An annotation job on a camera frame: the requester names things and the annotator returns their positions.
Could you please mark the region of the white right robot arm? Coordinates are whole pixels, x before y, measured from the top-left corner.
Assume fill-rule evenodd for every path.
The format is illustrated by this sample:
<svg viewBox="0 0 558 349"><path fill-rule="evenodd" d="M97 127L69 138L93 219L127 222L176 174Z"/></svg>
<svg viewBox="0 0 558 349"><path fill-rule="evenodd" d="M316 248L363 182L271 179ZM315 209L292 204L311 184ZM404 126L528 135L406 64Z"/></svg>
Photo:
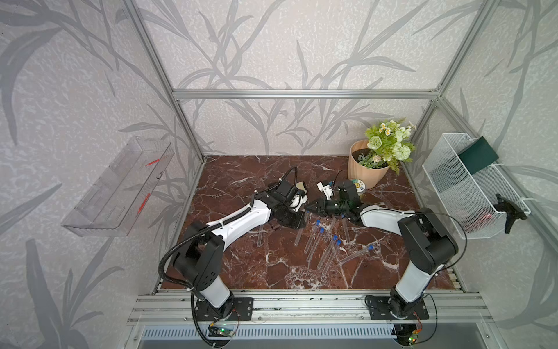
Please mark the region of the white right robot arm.
<svg viewBox="0 0 558 349"><path fill-rule="evenodd" d="M459 252L455 239L440 221L442 214L429 208L400 211L366 204L350 180L345 180L337 190L337 199L319 198L305 209L319 217L343 216L355 225L401 236L409 263L392 289L392 302L410 305L419 300L433 276Z"/></svg>

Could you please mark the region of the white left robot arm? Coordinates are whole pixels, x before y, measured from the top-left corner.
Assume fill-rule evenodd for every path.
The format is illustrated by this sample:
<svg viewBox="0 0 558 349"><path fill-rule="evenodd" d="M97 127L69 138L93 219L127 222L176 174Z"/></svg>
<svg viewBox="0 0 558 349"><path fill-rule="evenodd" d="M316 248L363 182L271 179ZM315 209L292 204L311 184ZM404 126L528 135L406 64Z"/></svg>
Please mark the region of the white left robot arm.
<svg viewBox="0 0 558 349"><path fill-rule="evenodd" d="M192 222L183 240L161 259L159 275L169 283L186 286L215 310L229 311L233 294L220 277L225 250L253 229L275 220L279 225L305 227L302 206L307 202L303 182L279 180L234 213L208 223Z"/></svg>

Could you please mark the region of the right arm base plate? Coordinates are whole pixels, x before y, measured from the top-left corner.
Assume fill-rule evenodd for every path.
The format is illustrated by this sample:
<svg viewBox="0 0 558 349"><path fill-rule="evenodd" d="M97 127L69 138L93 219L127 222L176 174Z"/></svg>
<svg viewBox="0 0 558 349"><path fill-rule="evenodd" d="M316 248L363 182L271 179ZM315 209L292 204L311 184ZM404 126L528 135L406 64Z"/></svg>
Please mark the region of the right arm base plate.
<svg viewBox="0 0 558 349"><path fill-rule="evenodd" d="M424 299L419 298L407 303L398 296L380 297L365 296L365 305L369 310L371 320L428 320Z"/></svg>

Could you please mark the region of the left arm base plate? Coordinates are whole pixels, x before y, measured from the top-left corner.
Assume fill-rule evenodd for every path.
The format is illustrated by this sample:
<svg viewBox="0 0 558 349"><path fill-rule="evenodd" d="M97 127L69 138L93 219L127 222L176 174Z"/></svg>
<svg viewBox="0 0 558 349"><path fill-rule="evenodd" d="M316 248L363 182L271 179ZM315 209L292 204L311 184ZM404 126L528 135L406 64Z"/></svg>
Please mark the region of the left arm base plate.
<svg viewBox="0 0 558 349"><path fill-rule="evenodd" d="M254 298L231 296L219 308L215 308L207 300L197 300L193 308L193 315L197 321L219 321L229 318L234 321L251 321L253 310Z"/></svg>

